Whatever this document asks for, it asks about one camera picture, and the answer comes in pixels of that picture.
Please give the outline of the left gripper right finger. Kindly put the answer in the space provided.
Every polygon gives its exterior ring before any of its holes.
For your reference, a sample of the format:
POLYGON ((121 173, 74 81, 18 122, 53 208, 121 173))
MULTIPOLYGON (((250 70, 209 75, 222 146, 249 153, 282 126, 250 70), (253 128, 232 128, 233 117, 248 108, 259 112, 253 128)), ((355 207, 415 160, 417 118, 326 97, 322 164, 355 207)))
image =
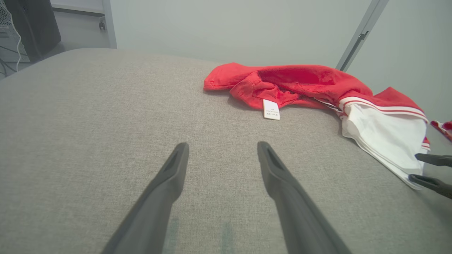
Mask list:
POLYGON ((265 189, 276 204, 289 254, 349 254, 350 250, 269 143, 258 142, 265 189))

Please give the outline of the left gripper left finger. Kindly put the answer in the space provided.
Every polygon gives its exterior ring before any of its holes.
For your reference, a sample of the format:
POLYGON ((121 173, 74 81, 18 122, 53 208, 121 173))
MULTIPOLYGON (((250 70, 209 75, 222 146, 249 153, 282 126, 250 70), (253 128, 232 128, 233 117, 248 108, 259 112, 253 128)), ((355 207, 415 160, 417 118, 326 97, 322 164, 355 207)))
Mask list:
POLYGON ((172 206, 183 191, 188 159, 189 145, 176 145, 113 233, 103 254, 162 253, 172 206))

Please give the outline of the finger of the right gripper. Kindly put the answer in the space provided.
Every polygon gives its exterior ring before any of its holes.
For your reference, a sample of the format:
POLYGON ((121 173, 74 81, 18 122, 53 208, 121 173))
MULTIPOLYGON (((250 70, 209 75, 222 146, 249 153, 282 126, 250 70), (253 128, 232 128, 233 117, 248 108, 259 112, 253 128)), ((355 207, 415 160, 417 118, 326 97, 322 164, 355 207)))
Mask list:
POLYGON ((452 185, 450 184, 446 184, 434 177, 427 177, 422 175, 411 174, 408 176, 408 178, 413 183, 430 189, 441 196, 452 199, 452 185))
POLYGON ((415 157, 419 161, 435 165, 435 166, 447 166, 452 167, 452 156, 451 155, 431 155, 431 154, 421 154, 418 153, 415 157))

